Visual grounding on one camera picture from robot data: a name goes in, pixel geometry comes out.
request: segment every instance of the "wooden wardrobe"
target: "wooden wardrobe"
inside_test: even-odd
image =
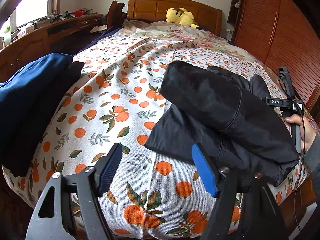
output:
[[[320,39],[292,0],[242,0],[232,41],[276,73],[286,66],[320,123]]]

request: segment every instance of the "gray sleeve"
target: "gray sleeve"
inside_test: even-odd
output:
[[[310,176],[316,193],[317,203],[320,203],[320,136],[316,135],[313,144],[304,156],[304,162],[310,168]]]
[[[310,146],[309,150],[304,156],[304,162],[313,172],[320,164],[320,136],[317,134],[313,144]]]

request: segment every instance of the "yellow plush toy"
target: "yellow plush toy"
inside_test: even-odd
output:
[[[188,12],[185,8],[170,8],[170,9],[168,9],[166,22],[178,23],[183,26],[191,26],[193,28],[198,27],[192,13]]]

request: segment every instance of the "window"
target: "window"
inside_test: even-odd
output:
[[[10,18],[2,25],[1,30],[0,30],[0,37],[3,37],[4,35],[4,30],[10,26]]]
[[[3,24],[0,36],[4,35],[4,30],[10,26],[11,32],[19,27],[48,15],[48,0],[22,0],[10,18]]]

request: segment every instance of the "bed sheet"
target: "bed sheet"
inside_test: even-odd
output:
[[[62,99],[27,176],[15,178],[3,168],[8,185],[34,207],[54,172],[79,173],[119,142],[122,161],[110,190],[99,199],[113,233],[158,239],[199,236],[215,198],[205,191],[195,166],[143,146],[170,107],[158,93],[167,65],[183,60],[204,69],[217,65],[247,79],[259,74],[271,96],[284,98],[282,92],[246,51],[209,32],[165,22],[126,21],[115,35],[75,55],[76,60],[84,62],[83,76]],[[279,187],[270,185],[277,203],[308,174],[300,160]],[[230,232],[238,226],[241,198],[238,194],[235,200]],[[83,228],[77,196],[72,200],[77,226]]]

